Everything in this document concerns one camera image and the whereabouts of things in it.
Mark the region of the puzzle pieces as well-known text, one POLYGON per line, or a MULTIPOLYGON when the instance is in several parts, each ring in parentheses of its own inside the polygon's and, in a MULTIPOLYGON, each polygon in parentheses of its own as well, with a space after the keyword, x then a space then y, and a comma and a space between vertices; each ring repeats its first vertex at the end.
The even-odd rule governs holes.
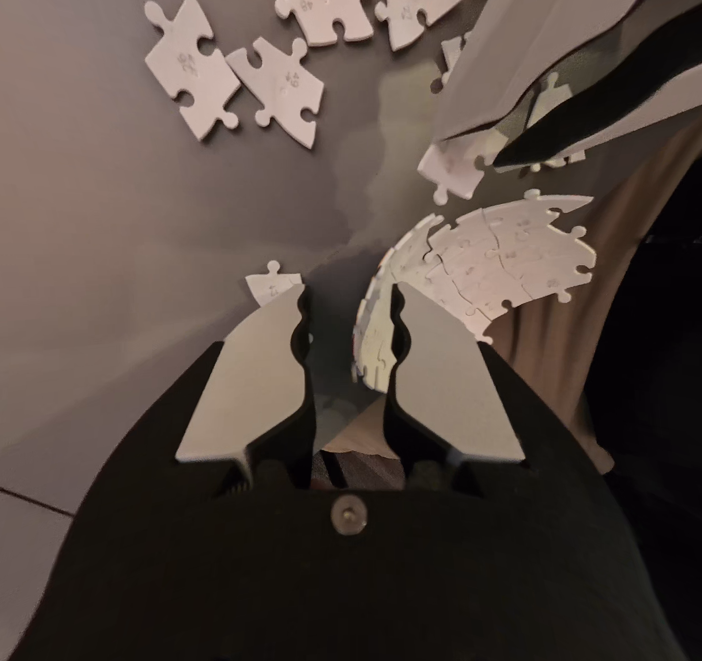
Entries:
POLYGON ((216 125, 239 122, 228 109, 240 87, 257 102, 257 125, 237 135, 224 160, 214 156, 208 203, 227 192, 227 241, 239 270, 280 253, 301 263, 315 299, 351 314, 382 242, 418 215, 415 160, 429 142, 437 68, 418 56, 391 55, 373 37, 368 0, 239 0, 234 16, 253 23, 237 36, 250 45, 203 53, 214 31, 197 0, 172 19, 155 2, 145 15, 161 32, 145 63, 175 100, 198 141, 216 125))

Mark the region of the single white puzzle piece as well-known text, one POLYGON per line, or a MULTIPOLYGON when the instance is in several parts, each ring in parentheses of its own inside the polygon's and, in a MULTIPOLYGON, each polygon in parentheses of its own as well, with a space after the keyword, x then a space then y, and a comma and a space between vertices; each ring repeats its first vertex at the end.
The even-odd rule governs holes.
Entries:
POLYGON ((443 150, 431 145, 421 158, 417 172, 434 184, 434 204, 444 206, 450 195, 462 200, 472 199, 485 175, 485 168, 492 166, 495 157, 495 151, 462 147, 443 150))

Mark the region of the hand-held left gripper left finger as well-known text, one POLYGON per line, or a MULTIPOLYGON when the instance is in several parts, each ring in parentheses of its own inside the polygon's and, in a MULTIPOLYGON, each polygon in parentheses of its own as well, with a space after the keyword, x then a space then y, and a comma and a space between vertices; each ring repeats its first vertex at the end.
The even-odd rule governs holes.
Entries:
POLYGON ((178 446, 179 463, 234 462, 252 483, 265 461, 283 463, 295 487, 311 481, 316 415, 310 295, 295 284, 223 341, 178 446))

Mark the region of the partly built puzzle ball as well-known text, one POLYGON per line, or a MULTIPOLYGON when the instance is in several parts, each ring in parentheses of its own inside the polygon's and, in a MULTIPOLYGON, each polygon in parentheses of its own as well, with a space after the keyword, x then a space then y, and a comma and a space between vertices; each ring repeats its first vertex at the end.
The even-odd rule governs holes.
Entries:
POLYGON ((520 200, 479 208, 452 227, 431 214, 408 231, 380 261, 361 301, 353 330, 352 378, 386 393, 396 359, 390 318, 392 287, 405 282, 457 318, 478 341, 492 343, 489 325, 518 307, 589 283, 597 255, 582 241, 586 229, 553 226, 562 213, 594 199, 543 195, 529 189, 520 200))

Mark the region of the person's beige trousers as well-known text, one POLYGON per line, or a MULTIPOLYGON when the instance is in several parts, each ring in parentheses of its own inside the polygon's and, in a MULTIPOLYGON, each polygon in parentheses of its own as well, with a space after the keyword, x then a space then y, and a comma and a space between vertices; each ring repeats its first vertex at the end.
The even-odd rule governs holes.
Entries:
MULTIPOLYGON (((601 473, 613 466, 609 453, 582 426, 585 379, 616 291, 636 246, 662 212, 673 189, 701 157, 701 117, 650 154, 626 180, 583 208, 561 213, 553 226, 568 232, 582 226, 582 241, 597 255, 592 279, 569 290, 571 300, 549 295, 518 307, 505 303, 486 335, 492 347, 517 371, 584 447, 601 473)), ((381 435, 385 394, 352 420, 322 450, 397 460, 381 435)))

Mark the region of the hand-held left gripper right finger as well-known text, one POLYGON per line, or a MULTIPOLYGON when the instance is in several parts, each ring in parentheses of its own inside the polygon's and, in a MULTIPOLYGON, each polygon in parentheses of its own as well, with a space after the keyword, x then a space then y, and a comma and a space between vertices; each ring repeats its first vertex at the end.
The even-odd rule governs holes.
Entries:
POLYGON ((524 487, 522 445, 473 334, 406 282, 391 318, 384 437, 405 487, 524 487))

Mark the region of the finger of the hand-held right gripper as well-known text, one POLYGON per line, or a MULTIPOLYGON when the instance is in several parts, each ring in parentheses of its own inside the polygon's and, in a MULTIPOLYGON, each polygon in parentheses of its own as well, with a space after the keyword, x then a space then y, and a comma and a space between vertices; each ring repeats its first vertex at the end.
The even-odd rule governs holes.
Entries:
POLYGON ((498 169, 597 147, 701 106, 701 7, 651 33, 588 89, 549 111, 494 159, 498 169))
POLYGON ((638 0, 487 0, 439 96, 433 141, 499 122, 551 66, 638 0))

